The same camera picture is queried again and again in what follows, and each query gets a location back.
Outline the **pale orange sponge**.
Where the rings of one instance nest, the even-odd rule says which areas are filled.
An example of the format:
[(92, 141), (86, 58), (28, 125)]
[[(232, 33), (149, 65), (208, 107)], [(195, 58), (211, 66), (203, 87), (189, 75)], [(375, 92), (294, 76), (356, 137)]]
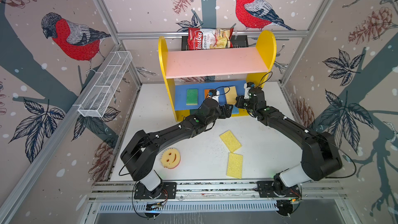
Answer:
[(237, 100), (237, 91), (235, 86), (229, 86), (224, 88), (224, 95), (226, 97), (227, 104), (235, 105)]

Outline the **light green scrub sponge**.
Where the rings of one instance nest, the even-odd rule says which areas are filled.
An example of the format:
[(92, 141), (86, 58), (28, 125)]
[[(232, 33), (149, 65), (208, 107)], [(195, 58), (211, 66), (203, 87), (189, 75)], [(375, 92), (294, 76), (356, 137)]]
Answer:
[(198, 105), (198, 89), (188, 89), (186, 95), (186, 105)]

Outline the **yellow sponge front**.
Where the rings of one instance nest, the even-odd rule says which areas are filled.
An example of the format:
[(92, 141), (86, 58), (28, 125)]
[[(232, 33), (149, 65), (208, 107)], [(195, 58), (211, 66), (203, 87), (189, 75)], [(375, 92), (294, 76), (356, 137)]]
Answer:
[(243, 155), (229, 153), (227, 176), (242, 179)]

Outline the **light blue sponge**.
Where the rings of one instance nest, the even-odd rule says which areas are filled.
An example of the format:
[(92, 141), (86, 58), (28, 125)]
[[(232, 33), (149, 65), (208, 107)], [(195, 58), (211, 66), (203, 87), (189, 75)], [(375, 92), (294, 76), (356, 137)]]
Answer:
[(239, 114), (239, 109), (236, 106), (234, 106), (232, 109), (232, 115), (236, 115), (236, 114)]

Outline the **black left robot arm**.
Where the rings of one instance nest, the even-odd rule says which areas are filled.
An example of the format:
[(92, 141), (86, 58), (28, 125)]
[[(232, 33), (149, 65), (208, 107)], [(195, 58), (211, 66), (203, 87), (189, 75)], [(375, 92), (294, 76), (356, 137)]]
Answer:
[(233, 105), (219, 105), (218, 101), (208, 98), (194, 114), (174, 126), (151, 133), (136, 132), (120, 155), (123, 167), (135, 182), (140, 182), (153, 197), (157, 197), (163, 190), (163, 180), (153, 169), (156, 156), (179, 141), (209, 131), (209, 124), (230, 118), (232, 110)]

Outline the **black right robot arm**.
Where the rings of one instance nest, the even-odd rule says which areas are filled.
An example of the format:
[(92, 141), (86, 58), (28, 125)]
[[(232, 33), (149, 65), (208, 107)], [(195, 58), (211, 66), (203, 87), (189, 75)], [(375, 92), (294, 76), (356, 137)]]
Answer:
[(274, 194), (284, 197), (293, 187), (307, 181), (320, 181), (343, 167), (334, 136), (319, 133), (291, 120), (278, 109), (269, 106), (261, 87), (249, 82), (245, 95), (236, 98), (235, 106), (245, 109), (260, 123), (273, 128), (292, 140), (302, 150), (301, 162), (274, 176)]

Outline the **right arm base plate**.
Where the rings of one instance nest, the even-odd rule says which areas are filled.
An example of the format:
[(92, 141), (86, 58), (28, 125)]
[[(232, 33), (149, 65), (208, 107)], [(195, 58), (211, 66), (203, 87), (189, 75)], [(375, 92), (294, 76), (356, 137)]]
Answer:
[(298, 185), (287, 187), (280, 181), (258, 181), (256, 182), (256, 192), (259, 193), (260, 198), (297, 198), (302, 197), (300, 188)]

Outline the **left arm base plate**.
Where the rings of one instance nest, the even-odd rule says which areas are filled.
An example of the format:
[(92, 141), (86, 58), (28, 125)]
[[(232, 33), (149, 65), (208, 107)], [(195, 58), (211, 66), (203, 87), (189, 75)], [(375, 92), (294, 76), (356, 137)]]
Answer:
[(177, 191), (176, 182), (162, 182), (153, 191), (148, 190), (144, 184), (138, 182), (134, 189), (134, 200), (166, 200), (175, 199)]

